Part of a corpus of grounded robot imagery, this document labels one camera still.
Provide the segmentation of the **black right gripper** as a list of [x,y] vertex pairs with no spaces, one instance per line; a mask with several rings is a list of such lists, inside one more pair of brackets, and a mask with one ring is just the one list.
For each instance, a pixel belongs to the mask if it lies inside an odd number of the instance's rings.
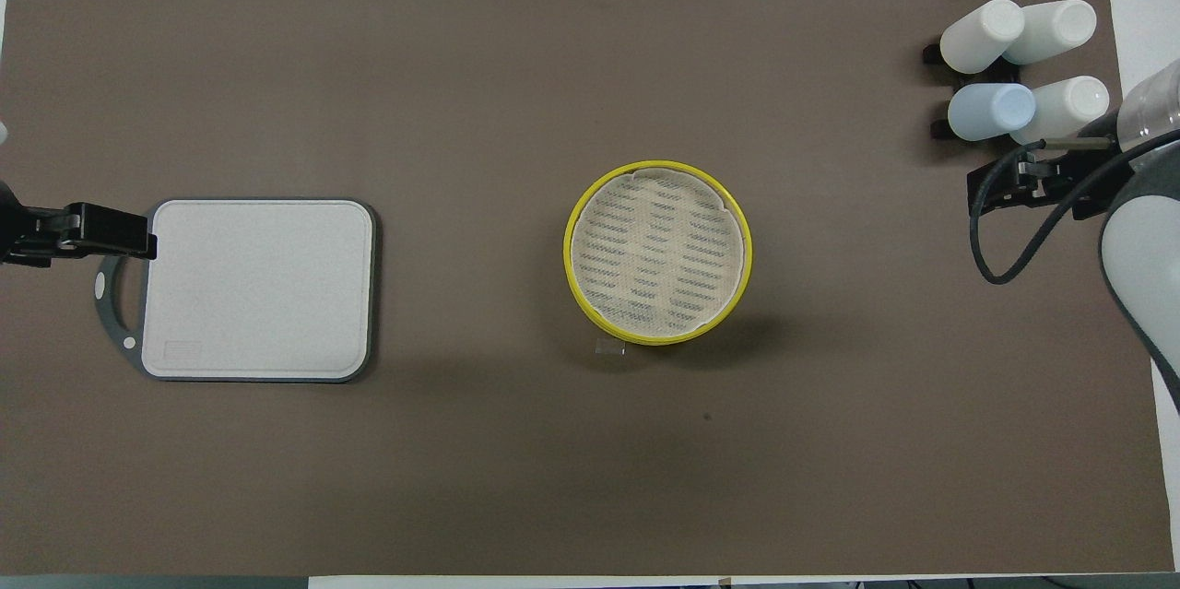
[[[1057,207],[1080,183],[1097,174],[1120,155],[1117,148],[1070,149],[1053,158],[1016,155],[991,161],[966,174],[968,214],[990,214],[999,208]],[[1116,164],[1080,194],[1070,208],[1073,220],[1088,220],[1109,210],[1134,171]]]

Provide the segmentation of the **white cutting board grey rim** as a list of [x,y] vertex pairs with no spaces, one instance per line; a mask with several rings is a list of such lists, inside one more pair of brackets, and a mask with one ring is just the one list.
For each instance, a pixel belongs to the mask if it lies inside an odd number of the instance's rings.
[[148,220],[142,320],[117,309],[124,260],[93,302],[126,361],[162,382],[349,382],[372,356],[380,233],[353,199],[171,199]]

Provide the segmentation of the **white plastic cup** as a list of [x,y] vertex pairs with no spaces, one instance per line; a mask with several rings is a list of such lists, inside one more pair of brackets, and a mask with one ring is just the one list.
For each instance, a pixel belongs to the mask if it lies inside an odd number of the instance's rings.
[[940,60],[961,74],[978,74],[1015,42],[1025,28],[1023,9],[1010,0],[990,0],[943,31]]
[[1110,107],[1110,93],[1104,81],[1092,76],[1077,76],[1032,89],[1036,110],[1032,119],[1009,136],[1017,144],[1032,140],[1070,138],[1092,120],[1103,117]]
[[1002,53],[1008,63],[1031,65],[1079,48],[1094,35],[1097,13],[1083,0],[1022,6],[1024,30]]

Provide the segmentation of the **light blue plastic cup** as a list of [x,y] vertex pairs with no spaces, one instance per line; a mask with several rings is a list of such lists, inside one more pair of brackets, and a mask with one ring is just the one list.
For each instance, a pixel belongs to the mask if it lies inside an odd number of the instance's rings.
[[986,140],[1027,127],[1036,109],[1032,90],[1017,81],[974,81],[952,94],[948,124],[962,140]]

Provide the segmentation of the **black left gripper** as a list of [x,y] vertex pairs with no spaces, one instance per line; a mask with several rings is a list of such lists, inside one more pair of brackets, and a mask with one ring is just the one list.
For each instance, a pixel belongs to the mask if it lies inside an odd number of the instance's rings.
[[[65,248],[59,246],[65,233]],[[54,260],[101,256],[156,260],[159,238],[148,217],[77,202],[24,207],[0,182],[0,263],[50,268]]]

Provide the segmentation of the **brown table mat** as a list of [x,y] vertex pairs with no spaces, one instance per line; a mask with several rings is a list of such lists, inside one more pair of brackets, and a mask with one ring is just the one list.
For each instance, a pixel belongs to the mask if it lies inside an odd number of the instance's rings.
[[[986,284],[920,63],[983,0],[8,0],[31,207],[346,197],[350,382],[160,382],[97,260],[0,266],[0,575],[949,575],[1173,562],[1147,351],[1066,222]],[[703,169],[754,243],[707,336],[596,351],[594,179]]]

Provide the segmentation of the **black cup rack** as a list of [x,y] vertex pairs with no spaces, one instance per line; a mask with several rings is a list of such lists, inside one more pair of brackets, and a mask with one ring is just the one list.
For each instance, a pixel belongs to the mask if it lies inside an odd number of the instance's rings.
[[968,140],[957,135],[945,118],[933,120],[927,127],[927,135],[933,140],[945,140],[945,143],[953,143],[958,145],[964,145],[965,148],[999,148],[999,144],[1010,144],[1012,138],[1008,133],[999,133],[988,136],[986,138]]
[[977,84],[977,81],[999,81],[999,84],[1008,84],[1008,81],[1020,84],[1021,81],[1021,66],[1008,61],[1003,55],[986,65],[986,68],[982,68],[981,72],[969,74],[957,71],[945,61],[944,55],[940,55],[939,42],[929,42],[927,47],[923,48],[922,64],[933,73],[936,79],[945,81],[953,89],[962,89],[962,86]]

